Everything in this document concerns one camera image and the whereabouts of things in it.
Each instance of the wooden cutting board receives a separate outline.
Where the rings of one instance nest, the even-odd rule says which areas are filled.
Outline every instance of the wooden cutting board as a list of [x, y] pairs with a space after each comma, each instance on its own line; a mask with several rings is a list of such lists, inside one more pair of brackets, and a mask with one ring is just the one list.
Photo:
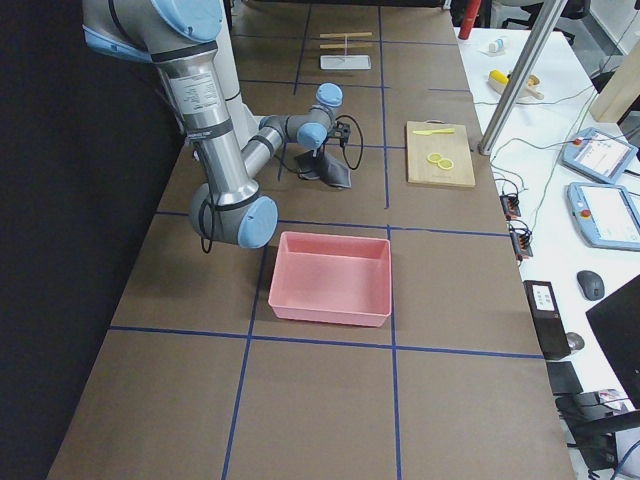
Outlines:
[[[420, 130], [453, 128], [454, 133], [418, 135]], [[407, 179], [409, 183], [423, 185], [446, 185], [452, 187], [475, 187], [473, 164], [464, 125], [407, 122]], [[442, 170], [427, 161], [431, 153], [439, 153], [453, 160], [451, 170]]]

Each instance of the white bottle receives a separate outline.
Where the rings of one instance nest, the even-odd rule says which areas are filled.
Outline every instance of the white bottle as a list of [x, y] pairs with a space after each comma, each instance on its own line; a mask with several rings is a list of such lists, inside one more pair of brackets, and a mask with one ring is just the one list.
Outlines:
[[509, 39], [505, 36], [501, 36], [496, 38], [493, 42], [489, 44], [489, 51], [491, 53], [502, 52], [509, 46]]

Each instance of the metal pole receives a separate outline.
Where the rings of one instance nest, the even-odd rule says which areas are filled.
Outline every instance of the metal pole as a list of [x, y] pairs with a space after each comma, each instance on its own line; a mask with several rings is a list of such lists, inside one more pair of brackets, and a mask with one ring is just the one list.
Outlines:
[[542, 4], [540, 15], [531, 29], [531, 34], [525, 43], [520, 58], [511, 73], [509, 83], [507, 83], [504, 93], [500, 97], [500, 102], [493, 113], [487, 131], [480, 140], [480, 153], [489, 155], [493, 149], [500, 132], [507, 123], [507, 118], [516, 103], [518, 94], [529, 79], [531, 70], [535, 65], [540, 52], [547, 43], [547, 39], [558, 23], [560, 14], [567, 4], [567, 0], [547, 0]]

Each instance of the wooden stick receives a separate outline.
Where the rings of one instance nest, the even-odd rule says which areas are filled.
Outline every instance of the wooden stick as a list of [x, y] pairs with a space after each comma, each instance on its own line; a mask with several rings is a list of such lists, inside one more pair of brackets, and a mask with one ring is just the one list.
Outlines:
[[[352, 48], [368, 48], [373, 46], [373, 43], [371, 42], [358, 42], [358, 43], [350, 43], [349, 44], [349, 49]], [[336, 48], [341, 48], [344, 50], [344, 43], [325, 43], [323, 45], [320, 45], [320, 49], [321, 50], [330, 50], [330, 49], [336, 49]]]
[[373, 33], [371, 32], [353, 32], [353, 33], [321, 33], [320, 38], [361, 38], [361, 37], [370, 37]]

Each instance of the small tray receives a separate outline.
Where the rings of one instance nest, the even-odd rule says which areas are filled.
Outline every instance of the small tray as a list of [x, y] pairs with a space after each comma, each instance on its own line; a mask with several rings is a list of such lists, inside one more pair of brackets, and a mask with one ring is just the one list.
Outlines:
[[380, 327], [391, 315], [390, 242], [283, 232], [269, 305], [278, 318]]
[[322, 70], [371, 70], [369, 55], [322, 55]]

